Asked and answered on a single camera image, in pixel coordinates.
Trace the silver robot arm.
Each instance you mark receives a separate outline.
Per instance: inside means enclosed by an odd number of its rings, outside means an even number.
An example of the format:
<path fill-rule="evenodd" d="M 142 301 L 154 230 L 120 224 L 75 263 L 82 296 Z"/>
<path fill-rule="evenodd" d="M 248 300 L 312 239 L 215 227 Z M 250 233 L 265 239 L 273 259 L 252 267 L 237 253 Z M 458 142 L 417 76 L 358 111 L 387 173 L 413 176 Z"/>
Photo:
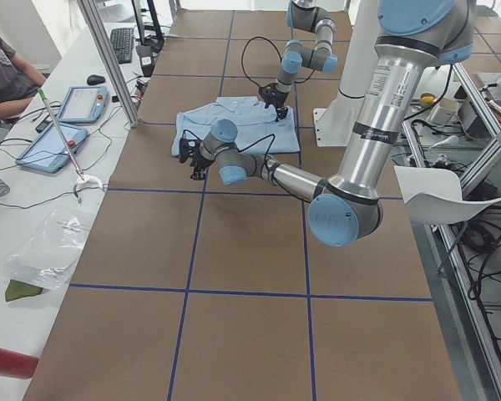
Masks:
<path fill-rule="evenodd" d="M 335 175 L 327 178 L 238 145 L 239 130 L 215 119 L 204 136 L 179 129 L 172 153 L 203 180 L 212 165 L 227 186 L 259 177 L 306 201 L 311 232 L 328 246 L 347 246 L 373 233 L 382 221 L 377 182 L 406 119 L 425 69 L 452 66 L 473 46 L 473 1 L 376 1 L 360 10 L 353 45 L 369 52 L 373 71 Z"/>
<path fill-rule="evenodd" d="M 259 87 L 259 95 L 265 106 L 272 105 L 275 108 L 277 120 L 287 116 L 285 102 L 302 68 L 328 74 L 337 66 L 337 56 L 332 49 L 336 24 L 327 10 L 318 7 L 314 1 L 290 1 L 287 25 L 315 34 L 316 41 L 313 48 L 306 47 L 298 39 L 287 42 L 276 80 Z"/>

